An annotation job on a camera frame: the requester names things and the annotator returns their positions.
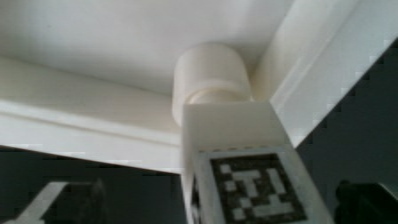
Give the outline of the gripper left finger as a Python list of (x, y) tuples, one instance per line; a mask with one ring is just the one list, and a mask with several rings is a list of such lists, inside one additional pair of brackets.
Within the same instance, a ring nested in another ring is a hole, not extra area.
[(15, 219), (13, 224), (45, 224), (43, 215), (68, 186), (66, 182), (50, 182)]

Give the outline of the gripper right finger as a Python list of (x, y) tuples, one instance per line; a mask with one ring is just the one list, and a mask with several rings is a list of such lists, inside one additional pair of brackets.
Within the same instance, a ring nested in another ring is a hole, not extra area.
[(398, 224), (398, 185), (340, 182), (336, 224)]

